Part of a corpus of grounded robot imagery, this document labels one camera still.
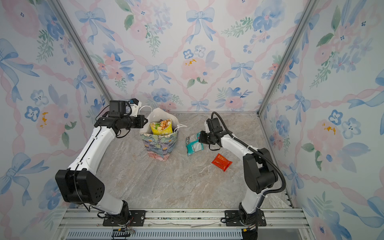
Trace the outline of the teal Fox's bag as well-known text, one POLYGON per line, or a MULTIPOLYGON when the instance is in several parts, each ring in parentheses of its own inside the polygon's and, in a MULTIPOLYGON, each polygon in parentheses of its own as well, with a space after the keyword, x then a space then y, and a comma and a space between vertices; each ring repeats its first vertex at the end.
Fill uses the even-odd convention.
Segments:
POLYGON ((196 152, 204 150, 203 144, 199 142, 200 135, 200 133, 197 133, 186 138, 186 148, 188 156, 191 156, 196 152))

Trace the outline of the yellow snack bag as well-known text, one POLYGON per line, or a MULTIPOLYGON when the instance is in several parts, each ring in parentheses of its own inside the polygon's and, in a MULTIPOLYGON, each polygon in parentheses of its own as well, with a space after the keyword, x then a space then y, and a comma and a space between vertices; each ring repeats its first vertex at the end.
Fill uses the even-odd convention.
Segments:
POLYGON ((150 123, 150 127, 153 135, 166 136, 173 133, 171 119, 150 123))

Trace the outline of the red orange snack packet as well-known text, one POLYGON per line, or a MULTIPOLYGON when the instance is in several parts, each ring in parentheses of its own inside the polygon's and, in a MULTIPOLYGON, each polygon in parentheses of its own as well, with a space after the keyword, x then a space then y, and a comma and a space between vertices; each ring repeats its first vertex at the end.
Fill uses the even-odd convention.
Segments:
POLYGON ((233 162, 229 161, 221 154, 217 154, 217 156, 212 161, 212 164, 220 168, 223 172, 225 172, 231 166, 232 163, 233 162))

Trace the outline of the floral paper gift bag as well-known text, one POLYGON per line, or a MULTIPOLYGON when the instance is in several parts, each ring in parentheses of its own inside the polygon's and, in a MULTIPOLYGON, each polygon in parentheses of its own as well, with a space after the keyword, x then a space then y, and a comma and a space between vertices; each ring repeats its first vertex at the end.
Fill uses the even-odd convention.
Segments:
POLYGON ((159 161, 166 161, 178 142, 178 134, 181 128, 184 128, 185 125, 180 124, 177 117, 160 108, 152 110, 147 119, 148 123, 142 130, 140 130, 140 137, 144 143, 145 149, 149 157, 159 161), (166 136, 153 135, 150 123, 160 122, 167 119, 172 120, 173 133, 166 136))

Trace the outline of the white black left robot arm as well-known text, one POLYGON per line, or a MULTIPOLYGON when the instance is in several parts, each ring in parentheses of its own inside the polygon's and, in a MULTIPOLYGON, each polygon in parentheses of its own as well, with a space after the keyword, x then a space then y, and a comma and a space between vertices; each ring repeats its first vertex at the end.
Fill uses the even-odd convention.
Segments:
POLYGON ((100 117, 79 156, 67 169, 59 170, 55 175, 64 201, 93 207, 114 224, 129 224, 132 214, 128 203, 110 195, 96 174, 104 153, 121 130, 142 129, 147 123, 143 115, 100 117))

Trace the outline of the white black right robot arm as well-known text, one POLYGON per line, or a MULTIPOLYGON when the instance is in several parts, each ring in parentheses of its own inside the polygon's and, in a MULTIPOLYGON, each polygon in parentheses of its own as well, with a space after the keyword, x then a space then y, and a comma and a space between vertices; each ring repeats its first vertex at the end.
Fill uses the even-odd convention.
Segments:
POLYGON ((277 167, 271 161, 269 151, 254 148, 237 138, 221 124, 220 118, 207 119, 205 127, 200 134, 200 143, 218 145, 243 161, 247 192, 239 205, 238 220, 244 226, 256 225, 267 194, 279 180, 277 167))

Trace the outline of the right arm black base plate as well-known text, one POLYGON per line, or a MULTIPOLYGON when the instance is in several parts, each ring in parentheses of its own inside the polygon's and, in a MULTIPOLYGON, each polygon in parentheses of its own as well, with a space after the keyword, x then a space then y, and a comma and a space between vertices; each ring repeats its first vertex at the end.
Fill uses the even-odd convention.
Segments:
POLYGON ((227 227, 265 227, 266 217, 262 210, 256 210, 253 214, 247 214, 241 210, 226 210, 225 216, 221 219, 227 227))

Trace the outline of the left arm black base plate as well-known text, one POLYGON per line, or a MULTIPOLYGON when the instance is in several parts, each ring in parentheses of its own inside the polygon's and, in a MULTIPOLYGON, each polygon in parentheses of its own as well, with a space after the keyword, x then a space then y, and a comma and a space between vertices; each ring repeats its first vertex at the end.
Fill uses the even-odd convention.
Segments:
POLYGON ((109 215, 104 217, 104 227, 142 227, 146 218, 145 210, 130 210, 127 214, 109 215))

